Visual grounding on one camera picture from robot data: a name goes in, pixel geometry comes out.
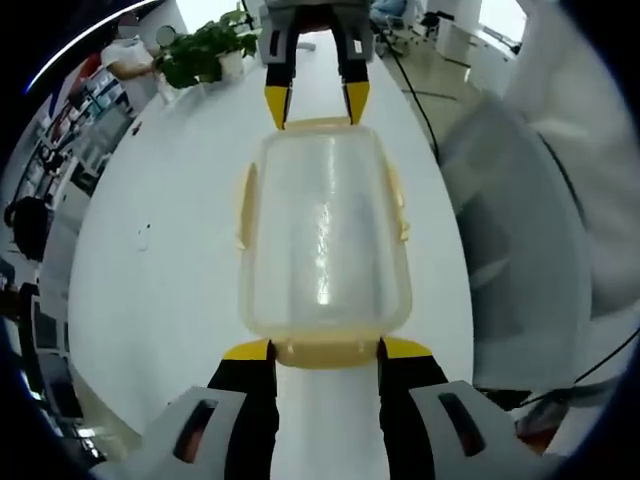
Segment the white tabletop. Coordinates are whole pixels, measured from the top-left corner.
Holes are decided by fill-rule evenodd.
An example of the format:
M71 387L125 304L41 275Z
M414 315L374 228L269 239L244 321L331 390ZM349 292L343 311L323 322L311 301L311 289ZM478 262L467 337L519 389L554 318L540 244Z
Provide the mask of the white tabletop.
M298 51L289 119L344 115L333 39L309 39L317 50ZM238 316L234 235L239 181L275 131L265 72L256 62L219 91L195 87L168 106L156 97L89 205L71 279L71 359L138 432L188 387L206 385L226 350L254 338ZM471 301L453 209L427 139L378 58L369 76L362 124L397 167L411 223L413 312L396 334L430 347L450 380L471 382Z

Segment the potted plant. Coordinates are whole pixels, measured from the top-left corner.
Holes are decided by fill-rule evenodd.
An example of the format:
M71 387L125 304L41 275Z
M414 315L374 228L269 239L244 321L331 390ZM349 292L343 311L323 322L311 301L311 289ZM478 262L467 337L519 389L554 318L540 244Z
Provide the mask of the potted plant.
M234 18L225 14L219 23L209 22L192 35L178 35L164 47L158 67L167 82L175 88L187 88L242 75L242 58L255 55L257 37L238 35Z

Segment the green plant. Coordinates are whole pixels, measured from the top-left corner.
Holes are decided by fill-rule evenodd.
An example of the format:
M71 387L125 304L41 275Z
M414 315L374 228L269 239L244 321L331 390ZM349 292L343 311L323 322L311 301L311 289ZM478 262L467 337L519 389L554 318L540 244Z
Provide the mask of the green plant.
M229 12L219 23L209 22L192 35L178 35L163 48L160 71L175 88L187 88L198 82L216 82L222 79L219 56L241 51L243 56L254 56L257 37L238 35L235 24L244 12Z

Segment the white flower pot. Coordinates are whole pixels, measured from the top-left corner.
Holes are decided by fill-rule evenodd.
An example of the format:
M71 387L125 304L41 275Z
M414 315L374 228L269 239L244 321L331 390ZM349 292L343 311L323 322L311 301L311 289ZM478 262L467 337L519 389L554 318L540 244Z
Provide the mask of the white flower pot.
M219 57L220 65L222 65L222 79L234 82L244 74L244 65L242 63L242 52L232 52Z

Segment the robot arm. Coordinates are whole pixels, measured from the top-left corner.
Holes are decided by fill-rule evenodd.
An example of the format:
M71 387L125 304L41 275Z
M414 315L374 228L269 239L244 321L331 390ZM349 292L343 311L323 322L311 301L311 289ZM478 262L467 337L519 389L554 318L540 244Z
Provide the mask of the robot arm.
M369 95L367 62L373 54L369 0L266 0L260 8L260 56L267 65L265 96L279 130L284 129L302 33L331 30L351 123L360 122Z
M391 479L538 479L555 466L520 442L511 417L484 395L465 382L447 383L428 349L389 337L377 357ZM170 404L138 450L92 473L104 480L268 480L279 420L275 358L268 340L234 348L208 388L193 387Z

